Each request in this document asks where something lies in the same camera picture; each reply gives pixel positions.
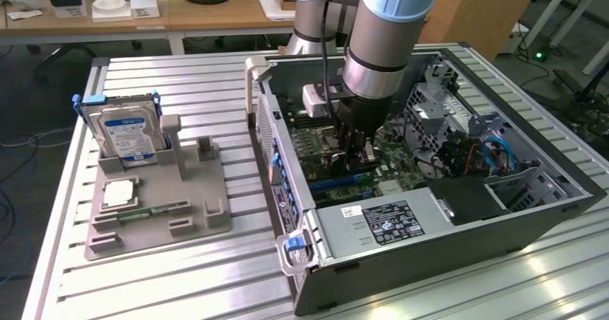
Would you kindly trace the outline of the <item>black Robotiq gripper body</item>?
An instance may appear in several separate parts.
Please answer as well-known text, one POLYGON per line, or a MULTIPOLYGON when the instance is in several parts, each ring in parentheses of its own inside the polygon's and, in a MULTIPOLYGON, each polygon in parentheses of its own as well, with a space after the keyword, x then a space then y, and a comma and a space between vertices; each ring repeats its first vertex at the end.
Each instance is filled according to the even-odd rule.
POLYGON ((338 138, 346 138, 350 133, 373 138, 386 121, 390 107, 390 97, 382 99, 364 97, 341 99, 337 108, 338 138))

